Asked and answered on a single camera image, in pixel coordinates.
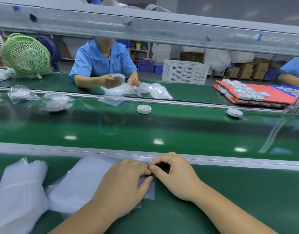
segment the green table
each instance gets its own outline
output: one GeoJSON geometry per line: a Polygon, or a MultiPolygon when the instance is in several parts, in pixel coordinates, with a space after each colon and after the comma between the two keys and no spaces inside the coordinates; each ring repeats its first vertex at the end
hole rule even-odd
{"type": "MultiPolygon", "coordinates": [[[[212,86],[209,85],[193,85],[174,82],[164,82],[157,80],[144,80],[141,82],[146,83],[160,83],[165,86],[168,92],[172,95],[173,100],[176,101],[188,101],[198,103],[209,104],[221,104],[221,105],[233,105],[228,101],[223,94],[219,93],[212,86]]],[[[104,94],[104,91],[100,88],[95,89],[80,89],[74,82],[72,82],[68,74],[52,72],[49,75],[43,76],[43,78],[37,79],[8,79],[0,81],[0,87],[11,87],[16,84],[23,84],[31,90],[48,90],[59,91],[69,93],[83,93],[83,94],[104,94]]],[[[138,97],[136,94],[130,94],[128,96],[138,97]]],[[[149,93],[142,94],[143,98],[152,98],[149,93]]]]}
{"type": "MultiPolygon", "coordinates": [[[[7,165],[25,155],[0,154],[0,179],[7,165]]],[[[63,176],[77,157],[28,156],[49,165],[44,187],[63,176]]],[[[193,165],[197,175],[242,209],[280,234],[299,234],[299,171],[193,165]]],[[[47,211],[32,234],[46,234],[63,221],[47,211]]],[[[192,203],[179,200],[156,180],[155,200],[143,200],[142,208],[117,220],[107,233],[219,233],[206,215],[192,203]]]]}
{"type": "Polygon", "coordinates": [[[162,104],[140,114],[140,103],[91,98],[49,113],[39,100],[12,105],[1,95],[0,142],[299,161],[299,115],[244,111],[234,119],[223,109],[162,104]]]}

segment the person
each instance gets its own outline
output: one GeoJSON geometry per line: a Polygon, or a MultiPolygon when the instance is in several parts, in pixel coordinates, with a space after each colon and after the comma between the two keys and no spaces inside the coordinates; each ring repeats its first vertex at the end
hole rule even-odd
{"type": "Polygon", "coordinates": [[[111,78],[115,73],[129,77],[132,86],[141,85],[127,47],[115,39],[94,38],[78,49],[69,77],[81,88],[110,89],[121,84],[111,78]]]}
{"type": "Polygon", "coordinates": [[[295,57],[282,66],[279,70],[278,79],[283,84],[299,86],[299,57],[295,57]]]}
{"type": "Polygon", "coordinates": [[[118,218],[142,200],[154,174],[176,197],[197,205],[221,234],[276,234],[271,228],[236,206],[203,183],[185,157],[174,152],[155,158],[146,165],[125,158],[115,163],[103,177],[93,198],[50,234],[102,234],[118,218]],[[157,165],[170,165],[166,173],[157,165]],[[138,187],[139,177],[148,175],[138,187]]]}

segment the left hand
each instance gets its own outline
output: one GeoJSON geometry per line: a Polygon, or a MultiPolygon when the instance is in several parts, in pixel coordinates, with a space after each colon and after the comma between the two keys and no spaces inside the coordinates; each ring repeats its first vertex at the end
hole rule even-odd
{"type": "Polygon", "coordinates": [[[134,209],[149,189],[153,177],[147,177],[138,187],[142,175],[151,175],[147,164],[130,158],[116,162],[104,175],[91,201],[115,221],[134,209]]]}
{"type": "Polygon", "coordinates": [[[130,78],[128,79],[128,83],[130,83],[131,86],[136,86],[136,87],[141,86],[141,82],[139,81],[139,78],[134,75],[130,76],[130,78]]]}

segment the green fan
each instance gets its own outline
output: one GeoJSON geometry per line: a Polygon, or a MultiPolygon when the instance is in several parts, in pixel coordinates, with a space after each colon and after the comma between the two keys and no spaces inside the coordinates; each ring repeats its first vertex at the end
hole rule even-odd
{"type": "Polygon", "coordinates": [[[42,78],[50,74],[50,52],[36,39],[14,33],[2,47],[1,56],[20,78],[42,78]]]}

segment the hand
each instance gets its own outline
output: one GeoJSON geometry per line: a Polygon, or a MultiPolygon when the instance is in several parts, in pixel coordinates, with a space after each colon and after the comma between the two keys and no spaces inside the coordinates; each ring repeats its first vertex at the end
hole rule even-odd
{"type": "Polygon", "coordinates": [[[149,169],[171,193],[182,200],[194,202],[200,191],[200,185],[206,185],[196,175],[186,158],[175,152],[155,158],[149,163],[149,169]],[[169,174],[156,166],[162,162],[170,164],[169,174]]]}
{"type": "Polygon", "coordinates": [[[91,201],[103,206],[115,221],[134,209],[149,189],[153,177],[147,177],[138,187],[142,175],[151,175],[147,164],[130,158],[116,162],[104,175],[91,201]]]}
{"type": "Polygon", "coordinates": [[[131,86],[136,86],[136,87],[141,86],[141,82],[139,81],[139,78],[135,75],[130,76],[130,78],[128,79],[128,83],[130,83],[131,86]]]}
{"type": "Polygon", "coordinates": [[[101,77],[97,77],[103,81],[102,86],[107,89],[115,88],[121,85],[120,80],[111,78],[112,74],[105,74],[101,77]]]}

